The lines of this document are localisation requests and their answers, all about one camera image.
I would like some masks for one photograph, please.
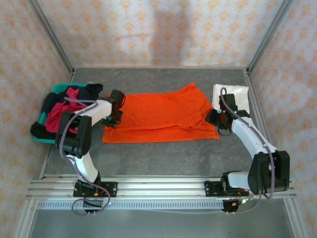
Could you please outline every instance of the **orange cloth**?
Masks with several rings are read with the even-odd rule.
[[[104,143],[145,143],[219,139],[205,122],[211,109],[194,83],[172,93],[126,95],[121,124],[105,126]]]

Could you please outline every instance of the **pile of clothes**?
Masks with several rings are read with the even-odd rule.
[[[53,140],[58,132],[61,117],[64,112],[75,112],[85,108],[85,106],[78,104],[77,102],[70,102],[65,99],[77,100],[97,100],[99,93],[103,90],[102,84],[87,84],[85,87],[69,86],[64,92],[61,93],[49,93],[43,103],[41,112],[47,113],[48,117],[44,125],[38,122],[33,123],[31,126],[31,134],[38,139],[50,139]],[[73,133],[77,133],[75,129],[70,130]]]

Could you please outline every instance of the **gray table surface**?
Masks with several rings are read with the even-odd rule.
[[[213,85],[244,85],[241,69],[132,69],[132,68],[80,68],[73,82],[101,83],[101,96],[118,89],[125,94],[172,92],[191,82],[212,101]],[[254,111],[250,103],[250,115]],[[93,127],[90,154],[102,176],[111,175],[174,175],[220,176],[223,172],[248,171],[252,162],[249,152],[240,139],[231,134],[219,140],[196,140],[166,143],[105,144],[104,127]],[[46,174],[75,174],[69,161],[60,158],[53,148]]]

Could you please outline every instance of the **black cloth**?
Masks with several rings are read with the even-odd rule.
[[[44,125],[39,124],[38,122],[33,123],[30,130],[32,136],[35,136],[38,139],[48,139],[55,140],[56,134],[48,132]]]
[[[86,87],[80,87],[77,95],[78,100],[97,100],[99,93],[104,89],[100,83],[87,84]]]
[[[62,93],[49,93],[42,105],[42,112],[50,113],[55,106],[56,103],[62,103],[65,101],[64,97],[67,97],[66,92],[68,88],[72,88],[74,90],[79,89],[77,99],[78,100],[97,100],[99,97],[99,93],[104,89],[103,85],[100,83],[96,84],[87,84],[85,87],[78,87],[76,85],[72,85],[66,88],[66,90]]]

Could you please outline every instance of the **red cloth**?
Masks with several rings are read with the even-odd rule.
[[[66,95],[71,99],[77,99],[78,92],[79,89],[74,90],[70,87],[68,88]],[[45,121],[45,127],[47,131],[53,133],[58,132],[60,120],[64,112],[75,112],[85,108],[76,102],[69,102],[69,104],[66,104],[66,102],[67,101],[65,100],[63,103],[56,103],[52,111],[48,114],[48,118]],[[72,133],[77,133],[76,129],[70,129],[69,131]]]
[[[212,109],[194,83],[172,93],[126,95],[121,124],[105,127],[104,143],[168,142],[219,139],[205,121]]]

